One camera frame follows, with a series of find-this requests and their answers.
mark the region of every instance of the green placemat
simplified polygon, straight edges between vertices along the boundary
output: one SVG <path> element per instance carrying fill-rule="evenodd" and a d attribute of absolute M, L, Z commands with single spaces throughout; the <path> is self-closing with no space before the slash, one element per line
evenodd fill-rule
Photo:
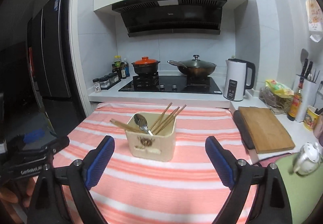
<path fill-rule="evenodd" d="M 293 224 L 300 224 L 308 218 L 323 194 L 323 165 L 307 176 L 293 173 L 293 159 L 297 154 L 276 161 L 283 178 Z"/>

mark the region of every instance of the striped tablecloth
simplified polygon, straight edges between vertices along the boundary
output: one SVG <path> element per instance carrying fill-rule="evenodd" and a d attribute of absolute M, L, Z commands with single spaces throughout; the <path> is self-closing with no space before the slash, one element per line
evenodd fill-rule
<path fill-rule="evenodd" d="M 101 103 L 69 134 L 70 145 L 55 156 L 55 167 L 69 165 L 84 158 L 105 135 L 115 139 L 115 152 L 99 184 L 91 189 L 109 224 L 211 224 L 230 190 L 223 186 L 205 152 L 209 135 L 214 135 L 236 158 L 250 162 L 231 113 L 194 106 L 187 106 L 177 116 L 176 148 L 170 162 L 133 157 L 125 132 L 110 119 L 126 123 L 136 112 L 162 112 L 165 108 L 156 104 Z M 255 191 L 252 186 L 238 223 L 245 223 Z M 64 193 L 75 223 L 81 223 L 67 187 Z"/>

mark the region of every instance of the human hand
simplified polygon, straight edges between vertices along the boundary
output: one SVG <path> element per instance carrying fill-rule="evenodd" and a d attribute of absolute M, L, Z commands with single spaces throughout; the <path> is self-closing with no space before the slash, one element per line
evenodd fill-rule
<path fill-rule="evenodd" d="M 34 179 L 30 178 L 26 188 L 28 198 L 24 199 L 23 201 L 25 207 L 29 207 L 30 205 L 31 195 L 33 194 L 35 184 Z M 0 200 L 14 222 L 22 223 L 21 218 L 17 215 L 16 211 L 12 207 L 12 203 L 18 203 L 17 196 L 11 190 L 5 187 L 0 187 Z"/>

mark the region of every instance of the range hood vent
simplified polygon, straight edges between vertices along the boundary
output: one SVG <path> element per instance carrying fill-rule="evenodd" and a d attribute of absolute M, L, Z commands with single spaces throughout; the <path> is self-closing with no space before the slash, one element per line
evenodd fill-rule
<path fill-rule="evenodd" d="M 124 0 L 112 4 L 121 13 L 128 36 L 160 33 L 220 34 L 227 0 Z"/>

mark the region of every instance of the teapot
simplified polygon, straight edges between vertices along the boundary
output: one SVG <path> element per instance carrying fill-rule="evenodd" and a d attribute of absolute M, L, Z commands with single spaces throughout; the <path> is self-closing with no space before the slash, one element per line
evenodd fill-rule
<path fill-rule="evenodd" d="M 320 163 L 321 154 L 319 144 L 307 142 L 301 147 L 294 161 L 293 171 L 294 173 L 297 172 L 305 176 L 315 171 Z"/>

